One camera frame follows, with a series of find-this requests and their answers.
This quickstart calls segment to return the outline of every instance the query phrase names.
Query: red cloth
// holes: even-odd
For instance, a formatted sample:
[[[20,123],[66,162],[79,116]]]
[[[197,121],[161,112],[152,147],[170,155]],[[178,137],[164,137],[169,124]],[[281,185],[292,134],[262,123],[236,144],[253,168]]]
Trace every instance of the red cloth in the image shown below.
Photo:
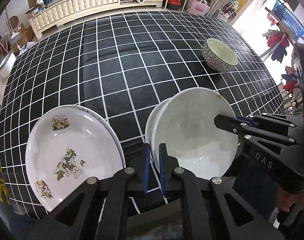
[[[271,26],[274,25],[274,24],[276,24],[275,19],[269,13],[267,14],[267,19],[272,22]]]
[[[297,84],[297,80],[296,79],[292,79],[289,82],[286,82],[286,85],[283,87],[286,91],[293,93],[294,88],[297,88],[298,86],[296,86]]]
[[[274,47],[274,46],[276,45],[276,43],[278,43],[278,42],[282,39],[282,36],[283,36],[283,35],[280,33],[280,34],[277,34],[277,35],[268,37],[268,39],[267,39],[267,45],[268,45],[270,48],[271,48],[271,47]],[[282,45],[284,48],[287,48],[287,47],[290,45],[290,43],[288,42],[288,39],[285,38],[285,39],[282,41],[281,45]]]

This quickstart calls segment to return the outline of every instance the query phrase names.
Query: cartoon print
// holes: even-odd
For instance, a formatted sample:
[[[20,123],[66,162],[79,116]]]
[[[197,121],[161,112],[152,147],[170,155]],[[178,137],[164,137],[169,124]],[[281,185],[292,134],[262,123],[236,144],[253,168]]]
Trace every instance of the cartoon print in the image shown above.
[[[57,117],[58,118],[53,118],[52,119],[52,129],[54,131],[65,129],[70,125],[69,121],[68,121],[68,118],[66,118],[65,115],[57,116]]]
[[[69,177],[73,175],[74,179],[78,179],[80,175],[83,173],[82,168],[76,165],[76,161],[74,158],[76,157],[76,153],[72,149],[67,149],[65,156],[61,158],[61,161],[58,163],[56,169],[53,174],[56,174],[56,179],[59,181],[64,176]],[[80,164],[83,166],[85,161],[81,160]]]
[[[53,194],[52,194],[51,190],[49,189],[48,185],[43,180],[37,181],[35,183],[35,186],[42,198],[44,198],[44,199],[53,198]]]

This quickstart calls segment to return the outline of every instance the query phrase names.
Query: stacked plates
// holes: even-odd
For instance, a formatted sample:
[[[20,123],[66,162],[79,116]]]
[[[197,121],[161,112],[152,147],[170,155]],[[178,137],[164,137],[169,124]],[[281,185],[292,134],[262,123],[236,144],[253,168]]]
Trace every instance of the stacked plates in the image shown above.
[[[54,108],[38,120],[25,161],[33,192],[48,211],[89,177],[106,179],[125,168],[121,144],[109,124],[74,105]]]

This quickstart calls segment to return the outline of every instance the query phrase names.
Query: blue basket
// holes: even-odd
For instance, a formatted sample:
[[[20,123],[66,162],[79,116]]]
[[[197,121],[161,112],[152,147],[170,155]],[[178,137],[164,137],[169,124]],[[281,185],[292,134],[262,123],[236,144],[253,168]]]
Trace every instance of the blue basket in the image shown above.
[[[286,25],[296,39],[304,35],[304,26],[280,0],[276,0],[272,12]]]

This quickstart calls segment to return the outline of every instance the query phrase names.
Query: bag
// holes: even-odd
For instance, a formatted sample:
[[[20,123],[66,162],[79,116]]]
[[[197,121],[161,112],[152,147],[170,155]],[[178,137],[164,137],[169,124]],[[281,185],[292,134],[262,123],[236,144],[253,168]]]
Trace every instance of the bag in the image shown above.
[[[190,14],[198,14],[198,15],[205,15],[210,7],[202,2],[197,0],[193,0],[190,7],[187,9],[187,12]]]

